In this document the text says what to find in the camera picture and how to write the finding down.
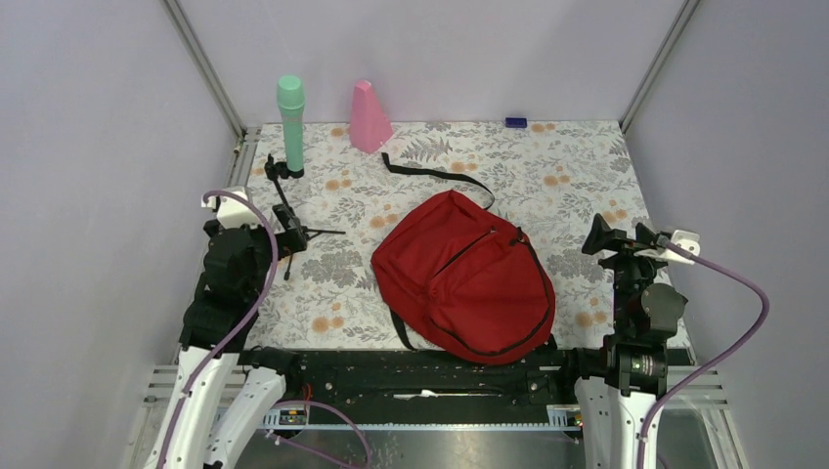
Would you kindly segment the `red backpack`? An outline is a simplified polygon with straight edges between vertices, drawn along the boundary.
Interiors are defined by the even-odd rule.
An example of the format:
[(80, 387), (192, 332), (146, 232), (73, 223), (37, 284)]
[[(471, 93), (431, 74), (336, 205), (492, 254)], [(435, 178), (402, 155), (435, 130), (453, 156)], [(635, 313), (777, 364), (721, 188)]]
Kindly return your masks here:
[(466, 361), (508, 364), (554, 341), (555, 292), (530, 238), (460, 192), (411, 211), (371, 267), (407, 349), (414, 331)]

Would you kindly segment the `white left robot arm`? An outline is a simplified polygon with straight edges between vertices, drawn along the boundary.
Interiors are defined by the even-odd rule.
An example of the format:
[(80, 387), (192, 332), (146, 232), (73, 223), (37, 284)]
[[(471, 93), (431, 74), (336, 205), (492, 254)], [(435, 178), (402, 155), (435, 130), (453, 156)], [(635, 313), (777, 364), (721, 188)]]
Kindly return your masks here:
[(245, 346), (278, 262), (308, 244), (291, 208), (273, 212), (279, 233), (249, 203), (223, 199), (204, 225), (207, 250), (148, 468), (234, 468), (270, 408), (302, 392), (295, 354)]

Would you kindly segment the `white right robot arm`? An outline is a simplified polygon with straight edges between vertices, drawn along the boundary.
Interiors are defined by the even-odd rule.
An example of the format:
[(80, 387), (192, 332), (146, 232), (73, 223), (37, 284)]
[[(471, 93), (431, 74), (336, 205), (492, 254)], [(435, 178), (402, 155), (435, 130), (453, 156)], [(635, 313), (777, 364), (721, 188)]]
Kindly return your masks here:
[(463, 362), (445, 352), (309, 352), (287, 373), (287, 396), (329, 405), (363, 425), (529, 424), (544, 406), (574, 405), (589, 468), (653, 468), (671, 395), (668, 340), (686, 304), (655, 276), (666, 234), (638, 225), (634, 236), (593, 219), (586, 254), (607, 251), (613, 274), (613, 330), (598, 349), (545, 344), (505, 365)]

